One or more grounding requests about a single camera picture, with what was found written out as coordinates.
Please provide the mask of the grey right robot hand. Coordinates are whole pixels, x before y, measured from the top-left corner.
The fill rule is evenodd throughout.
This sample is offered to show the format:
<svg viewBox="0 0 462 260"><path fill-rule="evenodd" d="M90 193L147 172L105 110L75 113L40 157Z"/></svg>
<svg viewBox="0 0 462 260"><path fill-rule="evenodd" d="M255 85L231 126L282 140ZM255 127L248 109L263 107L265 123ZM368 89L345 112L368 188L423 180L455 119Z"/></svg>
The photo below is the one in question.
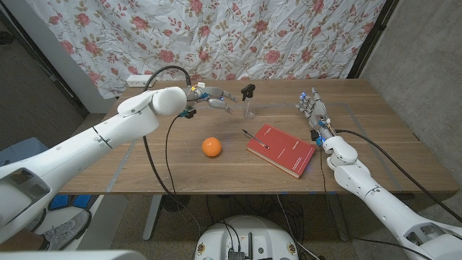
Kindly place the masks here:
<svg viewBox="0 0 462 260"><path fill-rule="evenodd" d="M310 128L318 134L323 142L336 135L331 126L326 105L314 87L312 88L312 95L305 92L300 95L296 108L306 117Z"/></svg>

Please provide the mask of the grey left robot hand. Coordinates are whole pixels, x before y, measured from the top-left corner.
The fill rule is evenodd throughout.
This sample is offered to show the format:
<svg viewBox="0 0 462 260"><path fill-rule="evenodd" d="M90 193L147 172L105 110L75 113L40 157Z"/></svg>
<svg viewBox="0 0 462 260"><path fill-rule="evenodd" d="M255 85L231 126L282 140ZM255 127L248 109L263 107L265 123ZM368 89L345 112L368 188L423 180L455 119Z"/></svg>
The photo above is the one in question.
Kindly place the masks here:
<svg viewBox="0 0 462 260"><path fill-rule="evenodd" d="M232 93L220 87L208 86L205 82L198 82L192 87L183 88L183 91L186 94L186 109L188 111L194 110L197 103L205 102L212 108L222 109L229 114L233 114L233 110L226 104L225 99L237 102Z"/></svg>

